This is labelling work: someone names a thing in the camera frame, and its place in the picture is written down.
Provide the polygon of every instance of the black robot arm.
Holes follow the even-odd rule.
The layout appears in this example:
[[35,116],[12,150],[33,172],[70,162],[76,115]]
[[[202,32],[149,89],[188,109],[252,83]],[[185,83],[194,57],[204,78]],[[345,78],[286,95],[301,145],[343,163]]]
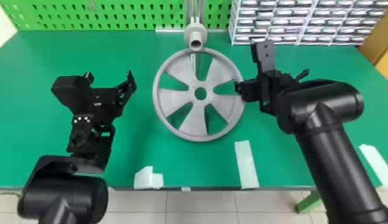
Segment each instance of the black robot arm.
[[300,82],[274,67],[273,42],[251,46],[257,76],[235,83],[247,102],[277,118],[280,129],[294,134],[322,197],[330,224],[388,223],[381,203],[343,128],[357,119],[364,101],[351,85],[333,80]]
[[92,88],[91,73],[60,76],[52,86],[57,99],[74,114],[67,152],[44,155],[35,165],[18,202],[18,214],[39,224],[98,223],[107,208],[104,179],[76,174],[105,171],[120,117],[136,90],[131,72],[113,88]]

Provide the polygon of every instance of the black cylinder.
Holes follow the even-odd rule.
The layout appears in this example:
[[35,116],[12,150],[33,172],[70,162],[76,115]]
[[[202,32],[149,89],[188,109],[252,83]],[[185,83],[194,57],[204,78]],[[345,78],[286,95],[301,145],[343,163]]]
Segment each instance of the black cylinder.
[[41,174],[23,190],[18,214],[27,219],[39,219],[57,198],[68,203],[77,219],[98,223],[107,208],[107,185],[102,178]]
[[330,223],[388,222],[388,209],[381,203],[336,113],[318,104],[303,130],[296,139]]

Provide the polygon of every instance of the white wall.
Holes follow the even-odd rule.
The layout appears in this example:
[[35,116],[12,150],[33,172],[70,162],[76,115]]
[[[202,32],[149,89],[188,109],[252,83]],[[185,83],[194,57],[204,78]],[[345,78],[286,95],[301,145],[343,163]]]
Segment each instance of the white wall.
[[0,7],[0,47],[15,33],[17,33],[17,29],[14,28],[13,24]]

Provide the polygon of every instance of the table leg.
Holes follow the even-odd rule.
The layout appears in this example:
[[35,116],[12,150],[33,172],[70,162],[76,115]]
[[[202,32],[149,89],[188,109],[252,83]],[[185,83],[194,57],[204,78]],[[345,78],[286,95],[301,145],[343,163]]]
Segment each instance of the table leg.
[[322,199],[318,191],[311,191],[304,200],[295,205],[296,211],[301,213],[306,213],[312,211],[314,208],[320,206],[322,204]]

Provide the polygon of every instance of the green pegboard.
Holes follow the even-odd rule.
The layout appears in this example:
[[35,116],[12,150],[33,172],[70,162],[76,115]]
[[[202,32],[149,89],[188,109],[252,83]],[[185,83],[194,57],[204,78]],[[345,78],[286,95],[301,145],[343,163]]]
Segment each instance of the green pegboard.
[[[184,0],[0,0],[19,30],[154,30],[185,26]],[[231,1],[208,1],[205,25],[225,29]]]

